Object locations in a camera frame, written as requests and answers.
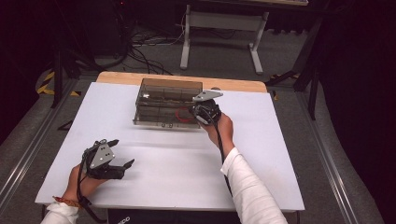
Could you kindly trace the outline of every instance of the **black device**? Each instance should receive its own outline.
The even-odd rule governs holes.
[[[78,187],[77,196],[78,203],[90,214],[90,216],[98,223],[107,223],[107,220],[100,219],[90,208],[91,202],[81,193],[80,184],[85,177],[81,179],[82,172],[95,179],[122,179],[125,170],[132,166],[134,160],[126,162],[123,166],[112,166],[110,162],[115,158],[111,150],[119,140],[107,142],[106,139],[102,141],[95,141],[92,147],[87,148],[83,155],[81,165],[78,171]]]
[[[213,98],[222,96],[221,92],[203,91],[192,100],[195,102],[194,106],[189,108],[190,112],[196,119],[201,121],[204,125],[215,124],[221,117],[219,105],[216,104]]]
[[[107,142],[106,139],[96,141],[92,147],[86,149],[83,155],[83,169],[87,176],[95,179],[122,179],[125,170],[132,166],[134,160],[128,161],[123,166],[109,165],[115,158],[111,150],[119,140]]]

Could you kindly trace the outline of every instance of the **table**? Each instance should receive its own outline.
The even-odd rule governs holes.
[[[53,195],[62,195],[70,169],[81,160],[85,148],[95,140],[117,138],[120,142],[113,147],[114,162],[121,165],[135,159],[135,163],[122,180],[107,181],[100,186],[90,197],[95,206],[234,211],[219,171],[219,150],[205,131],[133,125],[137,85],[142,77],[202,80],[205,89],[223,89],[224,96],[216,101],[234,121],[235,144],[283,211],[304,210],[271,97],[263,83],[111,72],[102,73],[97,83],[91,84],[36,203],[51,203]]]
[[[308,1],[305,0],[254,0],[266,4],[280,4],[287,6],[307,6]],[[187,69],[190,53],[190,28],[217,28],[217,29],[234,29],[243,31],[255,31],[255,39],[248,44],[254,68],[258,75],[262,74],[262,64],[260,63],[257,48],[262,40],[262,32],[268,20],[268,11],[264,11],[261,16],[242,16],[232,14],[206,13],[191,10],[191,6],[187,5],[186,9],[186,25],[184,30],[184,44],[181,53],[180,68]]]

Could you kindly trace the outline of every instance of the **white long sleeve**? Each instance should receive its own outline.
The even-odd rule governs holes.
[[[76,224],[78,208],[65,203],[52,203],[47,207],[49,212],[41,224]]]
[[[271,192],[236,147],[228,154],[221,172],[229,179],[233,203],[242,224],[288,223]]]

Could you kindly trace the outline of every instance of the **white metal frame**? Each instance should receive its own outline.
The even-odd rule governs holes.
[[[253,43],[249,44],[251,58],[254,63],[256,73],[262,74],[262,64],[260,63],[257,48],[262,39],[262,32],[268,20],[268,12],[262,16],[240,16],[231,14],[204,13],[191,11],[191,6],[187,5],[186,24],[184,33],[184,45],[181,53],[180,68],[187,69],[190,54],[190,27],[235,29],[244,31],[256,31]]]

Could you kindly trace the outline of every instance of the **floor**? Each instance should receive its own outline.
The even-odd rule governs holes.
[[[219,34],[232,33],[221,31]],[[292,68],[306,38],[306,34],[274,35],[272,31],[264,32],[258,49],[264,74],[257,76],[247,50],[253,36],[250,32],[235,32],[231,38],[224,39],[206,30],[196,30],[191,36],[187,70],[179,69],[181,41],[138,49],[147,59],[160,62],[176,76],[267,81],[271,75],[280,75]],[[104,64],[114,59],[103,57],[96,61]],[[108,70],[148,72],[144,64],[131,57]],[[37,87],[49,72],[43,71]],[[0,146],[0,184],[4,186],[0,193],[0,223],[40,222],[42,206],[35,204],[35,196],[67,135],[67,131],[58,128],[73,120],[90,83],[96,77],[97,73],[84,70],[79,80],[65,78],[65,88],[80,91],[81,95],[64,98],[62,107],[50,109],[53,96],[40,94],[40,99]],[[285,80],[275,87],[268,87],[268,90],[273,94],[276,114],[304,199],[305,211],[300,212],[300,223],[383,223],[373,198],[337,139],[323,91],[319,88],[317,120],[313,121],[307,116],[305,108],[309,92],[294,92],[291,87],[294,81]],[[95,211],[100,217],[106,217],[103,209]],[[295,213],[285,216],[289,223],[298,223]],[[94,221],[85,212],[80,212],[78,223]]]

